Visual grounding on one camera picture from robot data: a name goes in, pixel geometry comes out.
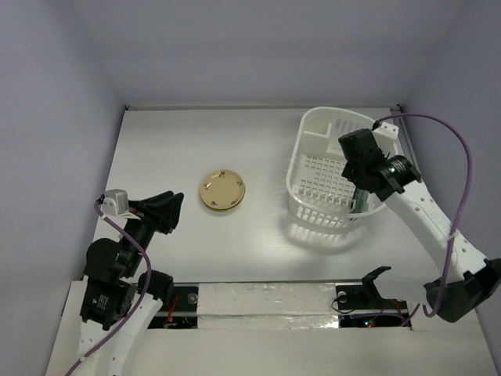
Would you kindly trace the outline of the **dark green patterned plate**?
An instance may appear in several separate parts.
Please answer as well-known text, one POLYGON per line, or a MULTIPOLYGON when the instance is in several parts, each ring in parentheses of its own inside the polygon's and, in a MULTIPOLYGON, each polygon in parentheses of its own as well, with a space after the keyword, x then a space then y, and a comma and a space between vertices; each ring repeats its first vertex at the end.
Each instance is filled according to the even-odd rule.
POLYGON ((370 193, 367 190, 355 188, 352 204, 351 204, 351 213, 360 214, 370 210, 370 202, 369 202, 370 193))

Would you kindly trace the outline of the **beige plate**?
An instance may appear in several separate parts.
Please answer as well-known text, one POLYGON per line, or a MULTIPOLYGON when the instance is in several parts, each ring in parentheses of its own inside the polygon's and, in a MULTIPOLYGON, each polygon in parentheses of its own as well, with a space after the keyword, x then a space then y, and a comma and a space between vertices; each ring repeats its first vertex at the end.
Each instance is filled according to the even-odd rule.
POLYGON ((236 172, 222 169, 209 173, 200 185, 200 199, 213 211, 235 208, 244 198, 246 185, 236 172))

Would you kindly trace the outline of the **lime green plate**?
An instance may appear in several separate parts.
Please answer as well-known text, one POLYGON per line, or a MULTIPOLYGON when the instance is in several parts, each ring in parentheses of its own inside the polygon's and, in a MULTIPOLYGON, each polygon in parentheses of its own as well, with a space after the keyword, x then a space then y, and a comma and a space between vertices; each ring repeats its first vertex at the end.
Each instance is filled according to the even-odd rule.
POLYGON ((211 201, 210 203, 205 203, 205 207, 210 211, 217 213, 226 213, 236 210, 243 202, 243 198, 233 200, 233 201, 211 201))

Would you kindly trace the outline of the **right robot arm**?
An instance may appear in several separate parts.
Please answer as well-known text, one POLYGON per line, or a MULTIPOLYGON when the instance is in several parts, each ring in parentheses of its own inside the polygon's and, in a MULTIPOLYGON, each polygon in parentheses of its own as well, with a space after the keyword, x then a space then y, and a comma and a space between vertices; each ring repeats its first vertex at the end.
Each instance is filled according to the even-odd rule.
POLYGON ((424 285, 428 306, 455 323, 490 298, 500 285, 500 260, 487 258, 452 230, 412 162, 402 155, 384 154, 368 128, 338 141, 346 160, 343 177, 386 204, 442 268, 440 278, 424 285))

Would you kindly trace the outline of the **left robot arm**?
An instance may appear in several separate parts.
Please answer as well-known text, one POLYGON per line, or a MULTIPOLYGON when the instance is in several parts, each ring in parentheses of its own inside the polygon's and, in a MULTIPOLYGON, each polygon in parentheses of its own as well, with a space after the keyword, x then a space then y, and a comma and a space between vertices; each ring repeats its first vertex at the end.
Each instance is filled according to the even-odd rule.
POLYGON ((99 238, 86 251, 78 358, 67 374, 126 375, 153 317, 176 307, 172 276, 153 269, 146 249, 155 234, 177 227, 183 199, 166 191, 134 201, 115 189, 95 201, 97 215, 119 238, 99 238))

